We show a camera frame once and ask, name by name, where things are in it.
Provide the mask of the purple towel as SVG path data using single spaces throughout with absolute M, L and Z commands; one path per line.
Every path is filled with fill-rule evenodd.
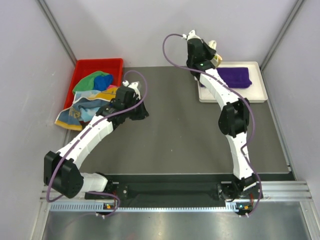
M 222 80 L 232 89 L 247 89 L 252 85 L 247 67 L 218 67 Z

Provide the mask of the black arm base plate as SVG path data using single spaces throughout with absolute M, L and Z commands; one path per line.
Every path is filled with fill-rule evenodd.
M 214 200 L 247 198 L 258 193 L 260 183 L 255 174 L 238 179 L 231 173 L 222 174 L 103 174 L 105 193 L 129 199 L 138 194 L 197 195 L 207 194 Z

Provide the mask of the lime green print towel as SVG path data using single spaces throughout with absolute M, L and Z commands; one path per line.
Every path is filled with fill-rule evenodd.
M 218 54 L 216 50 L 217 42 L 215 40 L 211 40 L 208 42 L 208 46 L 211 49 L 215 50 L 215 53 L 210 61 L 214 65 L 214 67 L 217 68 L 223 61 L 223 58 Z

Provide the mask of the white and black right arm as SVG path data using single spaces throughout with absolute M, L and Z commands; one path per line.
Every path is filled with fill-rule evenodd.
M 245 198 L 257 184 L 257 178 L 250 166 L 247 132 L 250 121 L 249 101 L 230 89 L 218 73 L 213 60 L 218 59 L 216 50 L 199 37 L 187 41 L 187 67 L 199 83 L 206 87 L 219 104 L 221 113 L 218 127 L 229 143 L 233 175 L 229 189 L 222 189 L 221 195 L 230 199 Z

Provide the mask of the yellow cartoon print towel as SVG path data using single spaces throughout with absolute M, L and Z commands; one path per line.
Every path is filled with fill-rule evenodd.
M 93 119 L 99 108 L 116 96 L 117 89 L 77 91 L 71 106 L 62 110 L 54 123 L 67 130 L 82 131 L 84 124 Z

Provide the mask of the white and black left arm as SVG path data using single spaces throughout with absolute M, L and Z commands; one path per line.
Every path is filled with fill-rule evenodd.
M 79 193 L 97 192 L 109 198 L 114 187 L 102 173 L 81 173 L 80 168 L 92 150 L 114 132 L 126 119 L 144 120 L 149 116 L 139 82 L 124 83 L 115 98 L 102 106 L 89 124 L 66 146 L 44 157 L 43 182 L 69 199 Z

